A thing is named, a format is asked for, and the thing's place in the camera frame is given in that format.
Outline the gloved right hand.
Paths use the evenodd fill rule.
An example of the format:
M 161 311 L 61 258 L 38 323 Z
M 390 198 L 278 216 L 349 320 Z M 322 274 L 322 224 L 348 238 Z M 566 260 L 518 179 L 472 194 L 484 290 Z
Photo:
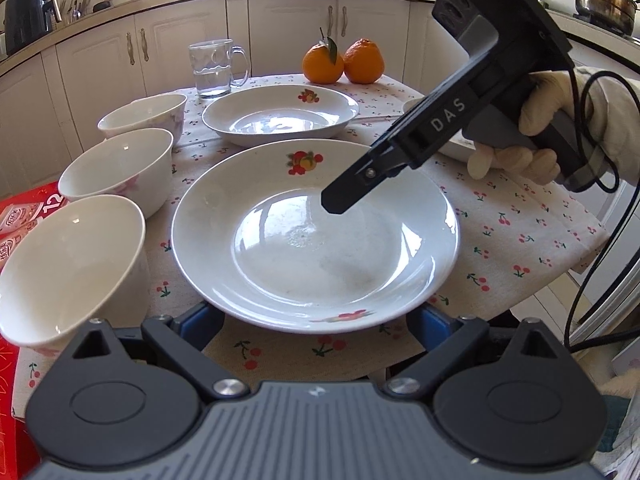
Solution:
M 574 115 L 572 84 L 584 90 L 594 67 L 579 66 L 571 73 L 540 72 L 532 75 L 535 90 L 521 109 L 518 128 L 526 136 L 536 136 L 546 128 L 559 110 Z M 631 79 L 630 89 L 612 77 L 602 77 L 589 88 L 586 97 L 586 123 L 597 141 L 617 167 L 620 177 L 629 184 L 639 182 L 639 83 Z M 475 153 L 466 166 L 469 175 L 480 180 L 492 164 L 511 174 L 519 174 L 538 185 L 559 177 L 560 166 L 551 150 L 532 151 L 524 146 L 492 148 L 474 144 Z

